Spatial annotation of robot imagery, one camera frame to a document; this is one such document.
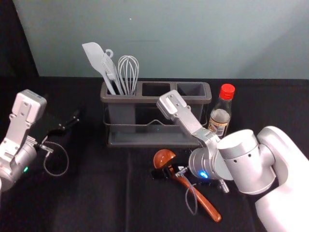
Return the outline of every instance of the cable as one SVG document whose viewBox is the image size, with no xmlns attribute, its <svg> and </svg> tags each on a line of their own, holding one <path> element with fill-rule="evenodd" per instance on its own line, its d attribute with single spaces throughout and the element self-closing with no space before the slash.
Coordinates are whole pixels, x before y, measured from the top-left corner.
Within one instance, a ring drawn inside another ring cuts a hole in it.
<svg viewBox="0 0 309 232">
<path fill-rule="evenodd" d="M 66 167 L 66 169 L 65 169 L 62 173 L 60 173 L 60 174 L 51 173 L 51 172 L 47 169 L 47 167 L 46 167 L 46 161 L 47 161 L 48 156 L 50 155 L 50 153 L 48 152 L 47 155 L 45 156 L 44 163 L 43 163 L 43 167 L 44 167 L 45 171 L 46 171 L 48 174 L 50 174 L 51 176 L 55 176 L 55 177 L 59 177 L 59 176 L 64 175 L 64 174 L 67 172 L 67 170 L 69 169 L 69 156 L 68 156 L 68 154 L 67 154 L 67 151 L 66 151 L 60 144 L 57 144 L 57 143 L 54 143 L 54 142 L 49 142 L 49 141 L 46 141 L 46 140 L 45 140 L 44 142 L 47 143 L 47 144 L 54 144 L 54 145 L 59 146 L 59 147 L 64 151 L 64 154 L 66 155 L 66 158 L 67 158 L 67 161 L 68 161 L 68 162 L 67 162 L 67 167 Z"/>
<path fill-rule="evenodd" d="M 189 183 L 189 185 L 190 185 L 190 187 L 187 188 L 187 191 L 185 192 L 185 203 L 187 204 L 187 207 L 188 207 L 188 209 L 190 210 L 191 214 L 196 215 L 196 214 L 197 214 L 197 195 L 196 195 L 196 193 L 195 193 L 195 191 L 194 191 L 194 188 L 193 188 L 193 185 L 195 185 L 195 184 L 192 185 L 191 182 L 188 180 L 188 178 L 185 177 L 184 175 L 182 175 L 182 177 L 185 178 L 186 181 L 188 181 L 188 183 Z M 193 196 L 194 196 L 194 200 L 195 200 L 195 211 L 194 211 L 194 212 L 193 212 L 193 210 L 191 209 L 191 207 L 190 207 L 190 205 L 189 205 L 189 202 L 188 202 L 188 192 L 189 192 L 189 189 L 191 189 L 192 194 L 193 194 Z"/>
</svg>

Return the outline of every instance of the orange ladle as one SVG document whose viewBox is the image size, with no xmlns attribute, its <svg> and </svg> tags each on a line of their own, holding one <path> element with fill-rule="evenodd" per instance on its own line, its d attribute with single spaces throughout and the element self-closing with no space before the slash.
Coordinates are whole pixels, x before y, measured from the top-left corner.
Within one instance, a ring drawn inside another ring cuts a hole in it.
<svg viewBox="0 0 309 232">
<path fill-rule="evenodd" d="M 154 155 L 154 167 L 156 169 L 162 168 L 167 162 L 169 162 L 174 157 L 176 157 L 175 153 L 170 151 L 170 150 L 167 150 L 167 149 L 159 150 Z M 174 173 L 172 166 L 169 166 L 169 170 L 171 171 L 172 174 Z M 192 192 L 192 190 L 190 188 L 190 184 L 188 183 L 188 181 L 185 178 L 176 177 L 175 175 L 173 175 L 172 178 L 179 181 L 180 183 L 182 183 L 186 188 L 189 188 L 190 191 Z M 195 192 L 195 194 L 197 196 L 198 202 L 208 212 L 210 217 L 215 222 L 221 221 L 222 217 L 218 213 L 218 211 L 213 207 L 213 205 L 195 187 L 193 187 L 193 191 Z"/>
</svg>

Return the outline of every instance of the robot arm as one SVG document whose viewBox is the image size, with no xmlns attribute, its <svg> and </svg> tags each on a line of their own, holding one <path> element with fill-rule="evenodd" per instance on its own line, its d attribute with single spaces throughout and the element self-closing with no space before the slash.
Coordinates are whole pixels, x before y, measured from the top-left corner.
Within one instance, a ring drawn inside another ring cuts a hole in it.
<svg viewBox="0 0 309 232">
<path fill-rule="evenodd" d="M 203 148 L 189 157 L 193 175 L 233 179 L 241 192 L 251 195 L 268 190 L 277 177 L 279 186 L 255 203 L 260 220 L 269 232 L 306 231 L 309 161 L 284 132 L 265 127 L 257 140 L 252 130 L 241 130 L 220 140 L 201 126 L 177 91 L 162 95 L 157 106 L 201 142 Z"/>
<path fill-rule="evenodd" d="M 0 144 L 0 193 L 10 189 L 35 159 L 37 142 L 28 132 L 42 117 L 46 104 L 45 98 L 28 89 L 17 94 L 8 131 Z M 53 152 L 46 146 L 43 149 Z"/>
</svg>

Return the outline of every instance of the black cloth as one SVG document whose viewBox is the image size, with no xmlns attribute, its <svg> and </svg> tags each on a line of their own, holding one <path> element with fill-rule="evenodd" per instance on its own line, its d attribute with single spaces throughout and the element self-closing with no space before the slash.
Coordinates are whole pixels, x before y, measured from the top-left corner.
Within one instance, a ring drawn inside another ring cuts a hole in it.
<svg viewBox="0 0 309 232">
<path fill-rule="evenodd" d="M 308 81 L 205 81 L 212 91 L 210 108 L 221 84 L 236 87 L 229 133 L 252 129 L 257 134 L 267 125 L 277 126 L 308 157 Z M 69 117 L 83 102 L 85 112 L 71 132 L 49 139 L 66 148 L 68 173 L 50 177 L 42 169 L 45 153 L 39 152 L 29 171 L 2 193 L 0 231 L 265 231 L 254 210 L 257 197 L 239 193 L 233 182 L 228 182 L 229 194 L 207 185 L 197 186 L 222 215 L 217 224 L 201 207 L 196 216 L 190 214 L 185 188 L 179 183 L 151 179 L 149 171 L 158 148 L 107 148 L 101 82 L 100 78 L 1 79 L 1 138 L 7 131 L 16 93 L 26 88 L 42 96 L 48 94 L 46 111 L 59 118 Z M 189 149 L 172 150 L 183 160 L 190 155 Z"/>
</svg>

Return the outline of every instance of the light blue wall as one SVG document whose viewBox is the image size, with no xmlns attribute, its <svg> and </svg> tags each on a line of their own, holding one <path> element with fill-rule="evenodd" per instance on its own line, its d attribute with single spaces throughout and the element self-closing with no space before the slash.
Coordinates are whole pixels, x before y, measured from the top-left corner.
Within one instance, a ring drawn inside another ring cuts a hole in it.
<svg viewBox="0 0 309 232">
<path fill-rule="evenodd" d="M 100 76 L 81 44 L 140 77 L 309 79 L 308 0 L 15 0 L 41 76 Z"/>
</svg>

